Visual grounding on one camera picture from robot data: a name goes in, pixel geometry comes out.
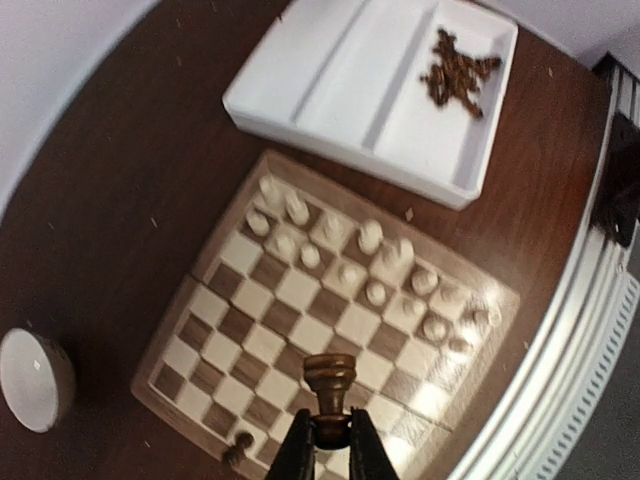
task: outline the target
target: brown chess piece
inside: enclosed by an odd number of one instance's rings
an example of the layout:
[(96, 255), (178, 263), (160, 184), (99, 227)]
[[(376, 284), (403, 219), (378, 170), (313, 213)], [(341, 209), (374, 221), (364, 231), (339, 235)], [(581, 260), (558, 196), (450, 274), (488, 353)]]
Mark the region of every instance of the brown chess piece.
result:
[(249, 432), (238, 432), (235, 438), (235, 444), (222, 455), (223, 463), (235, 468), (247, 456), (246, 449), (253, 445), (253, 435)]
[(344, 413), (344, 396), (356, 378), (352, 355), (322, 354), (304, 360), (304, 379), (318, 397), (320, 413), (312, 418), (315, 444), (323, 450), (349, 445), (351, 415)]

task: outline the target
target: dark wooden table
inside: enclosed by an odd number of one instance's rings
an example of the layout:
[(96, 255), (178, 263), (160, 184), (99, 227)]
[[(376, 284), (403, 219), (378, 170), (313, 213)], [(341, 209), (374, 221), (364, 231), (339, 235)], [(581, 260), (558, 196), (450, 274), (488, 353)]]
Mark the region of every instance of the dark wooden table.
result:
[[(267, 141), (221, 95), (287, 0), (166, 0), (100, 66), (38, 155), (0, 230), (0, 334), (60, 339), (79, 370), (70, 418), (24, 430), (0, 402), (3, 479), (233, 478), (129, 393), (174, 290)], [(592, 182), (606, 86), (521, 29), (482, 197), (456, 213), (276, 147), (402, 216), (522, 295), (510, 345), (429, 478), (444, 478), (544, 316)]]

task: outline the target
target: white bowl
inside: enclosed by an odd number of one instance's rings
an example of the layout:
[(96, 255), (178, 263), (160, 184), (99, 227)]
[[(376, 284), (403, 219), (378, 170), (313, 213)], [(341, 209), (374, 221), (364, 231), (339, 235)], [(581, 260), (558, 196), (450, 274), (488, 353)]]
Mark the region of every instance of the white bowl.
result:
[(76, 382), (73, 365), (60, 346), (14, 328), (0, 344), (0, 385), (20, 423), (42, 433), (68, 412)]

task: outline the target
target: gray floor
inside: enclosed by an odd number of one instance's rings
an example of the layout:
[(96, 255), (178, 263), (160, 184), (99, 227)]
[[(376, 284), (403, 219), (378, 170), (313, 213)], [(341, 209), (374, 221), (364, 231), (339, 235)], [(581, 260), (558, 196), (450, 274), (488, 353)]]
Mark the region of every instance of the gray floor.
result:
[(559, 480), (640, 479), (640, 314)]

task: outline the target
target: wooden chessboard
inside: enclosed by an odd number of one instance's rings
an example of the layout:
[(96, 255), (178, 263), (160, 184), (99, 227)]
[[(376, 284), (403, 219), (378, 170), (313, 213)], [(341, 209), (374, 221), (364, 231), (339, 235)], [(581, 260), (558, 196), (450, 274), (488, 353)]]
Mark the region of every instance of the wooden chessboard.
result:
[[(284, 206), (265, 201), (265, 176), (304, 200), (305, 225), (296, 225)], [(254, 211), (268, 220), (268, 234), (256, 235), (247, 224)], [(331, 240), (323, 234), (330, 216), (342, 225)], [(359, 226), (369, 219), (384, 232), (372, 255), (358, 247)], [(275, 242), (282, 233), (295, 243), (286, 258)], [(382, 249), (398, 238), (413, 243), (415, 260), (400, 276), (388, 276), (378, 268)], [(312, 269), (299, 255), (306, 243), (320, 253)], [(357, 272), (348, 287), (339, 279), (344, 265)], [(421, 269), (437, 272), (438, 286), (418, 296), (410, 279)], [(385, 286), (382, 305), (372, 305), (365, 293), (372, 281)], [(451, 288), (458, 292), (453, 302), (444, 294)], [(407, 299), (424, 303), (426, 313), (407, 314)], [(357, 358), (358, 376), (345, 407), (368, 410), (399, 474), (415, 478), (456, 428), (518, 303), (515, 292), (406, 222), (266, 152), (185, 277), (132, 390), (218, 459), (237, 431), (250, 432), (255, 443), (239, 471), (260, 479), (294, 413), (317, 411), (302, 380), (303, 358), (349, 353)], [(435, 324), (440, 327), (425, 329)], [(316, 478), (348, 478), (348, 449), (319, 451)]]

